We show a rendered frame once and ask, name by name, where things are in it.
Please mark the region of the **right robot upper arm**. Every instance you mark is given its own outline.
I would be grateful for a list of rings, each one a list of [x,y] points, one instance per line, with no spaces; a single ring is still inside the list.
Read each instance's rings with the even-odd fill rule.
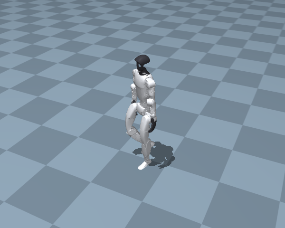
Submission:
[[[135,72],[137,71],[138,69],[134,69],[133,70],[133,82],[134,82],[134,74],[135,74]],[[133,91],[136,91],[136,87],[135,87],[135,82],[133,83],[133,84],[131,84],[131,89],[133,90]]]

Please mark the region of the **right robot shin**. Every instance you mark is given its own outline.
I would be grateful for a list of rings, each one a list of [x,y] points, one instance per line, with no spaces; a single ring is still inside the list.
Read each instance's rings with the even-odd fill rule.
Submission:
[[[126,132],[128,134],[128,132]],[[129,135],[129,134],[128,134]],[[140,139],[140,132],[136,129],[136,133],[134,135],[129,135],[130,137],[132,137],[133,139],[135,139],[136,141],[141,142],[141,139]]]

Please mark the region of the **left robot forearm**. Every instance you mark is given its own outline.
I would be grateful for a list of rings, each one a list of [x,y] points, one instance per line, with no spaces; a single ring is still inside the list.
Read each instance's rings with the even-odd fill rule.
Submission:
[[[150,109],[151,119],[153,118],[154,121],[156,121],[157,117],[156,117],[156,102],[155,102],[155,100],[152,101],[152,106],[149,106],[149,109]]]

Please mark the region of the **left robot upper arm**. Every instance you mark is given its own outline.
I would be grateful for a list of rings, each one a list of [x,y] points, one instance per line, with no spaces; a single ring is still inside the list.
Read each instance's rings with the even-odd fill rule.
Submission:
[[[155,81],[151,78],[146,79],[146,87],[148,88],[149,99],[147,99],[147,105],[152,106],[152,101],[155,100]]]

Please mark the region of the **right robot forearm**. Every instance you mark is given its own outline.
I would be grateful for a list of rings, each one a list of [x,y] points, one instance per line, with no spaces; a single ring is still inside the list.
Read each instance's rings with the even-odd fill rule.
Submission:
[[[137,102],[137,92],[132,90],[132,103],[133,103],[133,100]]]

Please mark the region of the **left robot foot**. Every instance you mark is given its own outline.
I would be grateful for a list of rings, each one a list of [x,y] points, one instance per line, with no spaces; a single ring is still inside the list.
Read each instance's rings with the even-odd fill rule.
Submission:
[[[142,170],[144,169],[146,166],[148,166],[152,161],[149,159],[149,163],[146,163],[146,162],[143,162],[139,167],[138,169],[139,170]]]

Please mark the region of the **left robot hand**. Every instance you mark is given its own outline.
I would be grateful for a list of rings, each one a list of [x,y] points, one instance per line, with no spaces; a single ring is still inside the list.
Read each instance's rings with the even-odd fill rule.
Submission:
[[[154,130],[154,128],[155,128],[155,126],[156,126],[156,122],[157,122],[157,121],[154,121],[154,119],[153,119],[153,118],[151,119],[151,123],[152,123],[152,125],[151,125],[150,130],[148,131],[149,133],[151,133],[151,132]]]

